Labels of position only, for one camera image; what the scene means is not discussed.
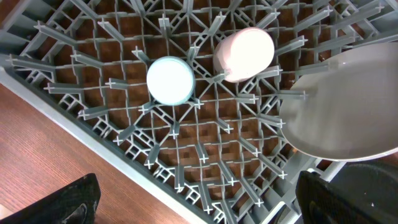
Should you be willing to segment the blue cup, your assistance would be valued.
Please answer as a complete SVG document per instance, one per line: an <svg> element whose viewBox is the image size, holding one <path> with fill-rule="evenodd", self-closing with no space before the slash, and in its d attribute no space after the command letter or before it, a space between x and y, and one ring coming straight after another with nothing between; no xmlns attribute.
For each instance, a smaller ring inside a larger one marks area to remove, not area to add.
<svg viewBox="0 0 398 224"><path fill-rule="evenodd" d="M191 66L178 57L157 59L149 67L146 78L150 94L163 105L181 105L188 101L195 89Z"/></svg>

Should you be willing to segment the grey ceramic plate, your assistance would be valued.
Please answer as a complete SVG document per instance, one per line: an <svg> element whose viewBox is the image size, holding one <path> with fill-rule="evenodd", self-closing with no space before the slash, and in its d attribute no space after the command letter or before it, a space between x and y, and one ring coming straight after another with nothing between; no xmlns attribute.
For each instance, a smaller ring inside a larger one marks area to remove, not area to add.
<svg viewBox="0 0 398 224"><path fill-rule="evenodd" d="M280 107L294 148L330 161L365 161L397 152L397 43L358 47L325 61L328 69L291 87L303 99Z"/></svg>

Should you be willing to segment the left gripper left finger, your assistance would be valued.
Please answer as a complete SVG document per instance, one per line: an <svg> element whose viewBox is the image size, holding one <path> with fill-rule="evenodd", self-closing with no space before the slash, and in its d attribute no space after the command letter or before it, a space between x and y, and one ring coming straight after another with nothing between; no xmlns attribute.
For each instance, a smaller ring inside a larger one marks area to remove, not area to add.
<svg viewBox="0 0 398 224"><path fill-rule="evenodd" d="M100 185L89 173L1 220L3 224L94 224L101 198Z"/></svg>

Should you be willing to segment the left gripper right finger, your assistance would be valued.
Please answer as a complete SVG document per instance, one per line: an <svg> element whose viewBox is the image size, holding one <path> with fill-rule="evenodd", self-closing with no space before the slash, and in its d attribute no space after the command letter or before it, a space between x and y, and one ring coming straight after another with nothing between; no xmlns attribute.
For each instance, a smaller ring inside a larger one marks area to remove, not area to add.
<svg viewBox="0 0 398 224"><path fill-rule="evenodd" d="M373 222L353 198L311 172L300 172L295 194L304 224Z"/></svg>

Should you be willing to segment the pink cup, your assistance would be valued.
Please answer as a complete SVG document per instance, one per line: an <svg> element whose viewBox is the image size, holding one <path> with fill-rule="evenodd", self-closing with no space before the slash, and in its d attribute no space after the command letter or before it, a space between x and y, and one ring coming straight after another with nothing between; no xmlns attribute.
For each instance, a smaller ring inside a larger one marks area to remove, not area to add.
<svg viewBox="0 0 398 224"><path fill-rule="evenodd" d="M227 73L227 82L237 83L265 70L272 63L274 54L272 37L260 28L248 27L218 43L213 66L216 72Z"/></svg>

